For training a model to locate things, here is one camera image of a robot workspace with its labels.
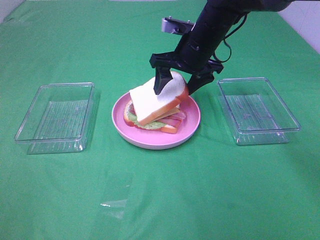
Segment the green tablecloth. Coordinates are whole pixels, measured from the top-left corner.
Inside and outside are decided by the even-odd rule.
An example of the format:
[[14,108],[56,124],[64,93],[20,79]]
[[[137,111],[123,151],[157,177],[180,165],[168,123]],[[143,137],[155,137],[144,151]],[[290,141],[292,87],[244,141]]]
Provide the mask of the green tablecloth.
[[[215,77],[267,77],[301,123],[290,143],[237,146],[215,82],[192,95],[201,123],[181,146],[142,149],[113,126],[116,100],[154,75],[151,54],[174,50],[180,39],[160,31],[161,18],[195,22],[204,4],[26,1],[6,18],[1,239],[319,239],[320,56],[277,13],[249,14]],[[101,91],[90,146],[27,155],[14,135],[38,87],[78,82]]]

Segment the transparent tray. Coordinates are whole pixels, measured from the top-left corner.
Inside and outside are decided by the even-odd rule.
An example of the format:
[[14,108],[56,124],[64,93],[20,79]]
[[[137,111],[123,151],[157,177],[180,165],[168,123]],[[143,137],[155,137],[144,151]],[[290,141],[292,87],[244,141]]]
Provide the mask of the transparent tray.
[[265,77],[229,78],[217,82],[219,102],[238,145],[289,142],[300,124]]
[[14,140],[27,154],[84,150],[93,132],[97,99],[92,82],[39,87]]

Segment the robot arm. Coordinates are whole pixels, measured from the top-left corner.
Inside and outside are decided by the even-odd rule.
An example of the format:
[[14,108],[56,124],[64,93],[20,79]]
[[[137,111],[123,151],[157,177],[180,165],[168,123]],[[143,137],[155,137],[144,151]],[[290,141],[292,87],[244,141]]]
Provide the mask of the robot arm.
[[207,0],[195,24],[166,18],[167,23],[175,26],[173,33],[182,37],[174,51],[151,55],[150,64],[155,68],[155,94],[158,95],[172,79],[171,68],[191,74],[187,83],[189,94],[212,82],[213,73],[220,73],[224,67],[211,57],[231,26],[249,12],[278,12],[293,1]]

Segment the pink plate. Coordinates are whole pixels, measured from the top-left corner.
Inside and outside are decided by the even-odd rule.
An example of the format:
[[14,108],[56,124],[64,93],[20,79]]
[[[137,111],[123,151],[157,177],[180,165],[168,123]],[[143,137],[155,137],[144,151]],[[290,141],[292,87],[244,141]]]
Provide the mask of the pink plate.
[[128,126],[124,121],[124,109],[130,100],[127,92],[116,101],[112,109],[112,121],[118,133],[129,143],[144,149],[169,149],[187,141],[197,130],[200,123],[200,109],[190,96],[180,104],[180,109],[186,112],[176,134],[139,129]]

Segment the sandwich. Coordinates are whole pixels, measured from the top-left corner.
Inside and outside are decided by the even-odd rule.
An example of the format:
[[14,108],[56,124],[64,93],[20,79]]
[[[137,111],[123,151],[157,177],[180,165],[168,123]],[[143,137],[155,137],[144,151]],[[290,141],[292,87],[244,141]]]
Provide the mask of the sandwich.
[[159,95],[154,92],[155,77],[129,91],[131,100],[126,104],[123,119],[128,126],[175,134],[186,113],[180,103],[189,96],[185,79],[172,71],[169,81]]

